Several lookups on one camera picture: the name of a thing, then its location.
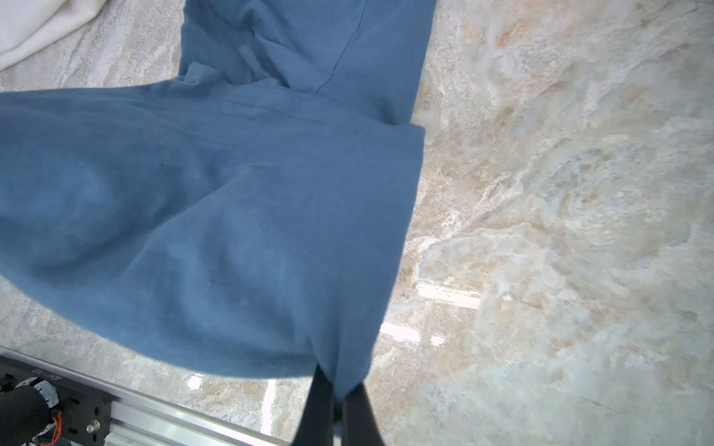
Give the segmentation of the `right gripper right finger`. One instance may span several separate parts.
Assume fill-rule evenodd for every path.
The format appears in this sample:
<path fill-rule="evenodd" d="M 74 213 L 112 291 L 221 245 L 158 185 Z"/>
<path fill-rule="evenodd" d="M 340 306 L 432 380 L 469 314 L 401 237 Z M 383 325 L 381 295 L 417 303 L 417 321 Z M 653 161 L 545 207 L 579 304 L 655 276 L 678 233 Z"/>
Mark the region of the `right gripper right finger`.
<path fill-rule="evenodd" d="M 364 384 L 344 399 L 341 409 L 343 446 L 385 445 Z"/>

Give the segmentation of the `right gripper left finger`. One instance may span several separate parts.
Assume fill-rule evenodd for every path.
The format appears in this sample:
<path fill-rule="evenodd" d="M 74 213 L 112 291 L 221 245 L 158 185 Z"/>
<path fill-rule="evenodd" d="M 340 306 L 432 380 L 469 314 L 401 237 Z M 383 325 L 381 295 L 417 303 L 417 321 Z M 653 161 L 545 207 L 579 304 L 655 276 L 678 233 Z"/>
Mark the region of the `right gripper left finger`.
<path fill-rule="evenodd" d="M 333 446 L 334 423 L 334 388 L 317 366 L 292 446 Z"/>

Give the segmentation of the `blue t-shirt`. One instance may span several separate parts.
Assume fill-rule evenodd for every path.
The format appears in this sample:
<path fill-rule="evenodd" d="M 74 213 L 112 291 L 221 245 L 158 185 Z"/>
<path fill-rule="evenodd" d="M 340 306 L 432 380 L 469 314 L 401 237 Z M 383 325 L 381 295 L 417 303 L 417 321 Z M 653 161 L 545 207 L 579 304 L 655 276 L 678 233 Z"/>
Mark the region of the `blue t-shirt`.
<path fill-rule="evenodd" d="M 1 272 L 156 360 L 366 378 L 412 216 L 431 1 L 189 1 L 180 72 L 1 97 Z"/>

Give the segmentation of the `white t-shirt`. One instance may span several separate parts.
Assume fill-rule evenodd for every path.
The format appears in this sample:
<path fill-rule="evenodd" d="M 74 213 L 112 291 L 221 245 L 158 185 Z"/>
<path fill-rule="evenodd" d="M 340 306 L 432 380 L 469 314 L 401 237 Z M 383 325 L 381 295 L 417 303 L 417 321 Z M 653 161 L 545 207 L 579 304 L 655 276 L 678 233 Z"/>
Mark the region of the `white t-shirt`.
<path fill-rule="evenodd" d="M 91 22 L 106 0 L 2 0 L 1 70 Z"/>

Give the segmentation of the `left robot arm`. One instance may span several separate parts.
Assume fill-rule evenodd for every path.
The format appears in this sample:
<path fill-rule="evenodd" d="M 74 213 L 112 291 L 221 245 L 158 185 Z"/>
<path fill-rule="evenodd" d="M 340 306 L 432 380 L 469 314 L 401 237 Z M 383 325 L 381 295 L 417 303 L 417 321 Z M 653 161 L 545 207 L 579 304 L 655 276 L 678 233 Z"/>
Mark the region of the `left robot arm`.
<path fill-rule="evenodd" d="M 1 395 L 1 444 L 24 445 L 55 427 L 56 388 L 46 380 L 28 378 Z"/>

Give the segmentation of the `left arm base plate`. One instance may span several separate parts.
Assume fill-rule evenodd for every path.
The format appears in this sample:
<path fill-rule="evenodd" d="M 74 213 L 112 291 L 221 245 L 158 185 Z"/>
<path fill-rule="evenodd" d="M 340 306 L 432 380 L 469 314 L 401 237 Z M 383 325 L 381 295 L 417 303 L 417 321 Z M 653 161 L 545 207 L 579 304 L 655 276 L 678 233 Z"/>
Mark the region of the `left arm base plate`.
<path fill-rule="evenodd" d="M 111 396 L 43 368 L 1 357 L 1 395 L 28 378 L 52 384 L 59 393 L 54 408 L 55 427 L 24 445 L 102 445 L 110 433 Z"/>

